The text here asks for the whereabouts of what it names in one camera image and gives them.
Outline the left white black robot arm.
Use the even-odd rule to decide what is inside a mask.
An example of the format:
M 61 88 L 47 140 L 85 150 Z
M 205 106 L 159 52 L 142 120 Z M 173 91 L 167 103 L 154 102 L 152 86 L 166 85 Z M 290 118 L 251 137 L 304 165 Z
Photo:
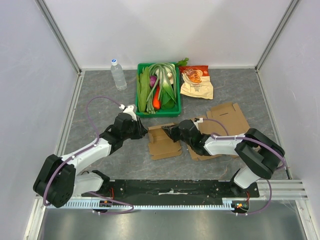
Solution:
M 60 208 L 72 196 L 94 192 L 99 197 L 110 191 L 109 178 L 95 170 L 79 173 L 94 162 L 105 158 L 123 146 L 124 141 L 139 140 L 147 134 L 139 117 L 119 113 L 114 123 L 88 145 L 63 156 L 49 155 L 34 182 L 33 190 L 42 196 L 45 206 Z

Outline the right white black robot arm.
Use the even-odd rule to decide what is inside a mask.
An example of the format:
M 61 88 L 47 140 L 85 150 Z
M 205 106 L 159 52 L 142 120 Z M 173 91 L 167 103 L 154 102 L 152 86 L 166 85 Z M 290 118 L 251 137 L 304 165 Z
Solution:
M 199 130 L 199 123 L 203 120 L 186 119 L 161 128 L 171 140 L 185 142 L 200 156 L 240 157 L 246 167 L 238 170 L 231 179 L 229 191 L 233 196 L 242 196 L 257 180 L 270 180 L 275 171 L 286 167 L 285 151 L 259 130 L 249 128 L 246 133 L 227 136 L 205 134 Z

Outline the small brown cardboard box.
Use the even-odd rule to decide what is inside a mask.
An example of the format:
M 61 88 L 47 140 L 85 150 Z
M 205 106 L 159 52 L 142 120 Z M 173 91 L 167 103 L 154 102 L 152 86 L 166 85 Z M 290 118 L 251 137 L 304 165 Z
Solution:
M 177 157 L 182 154 L 181 144 L 174 142 L 162 129 L 164 126 L 173 126 L 175 123 L 150 126 L 148 128 L 148 149 L 152 160 Z

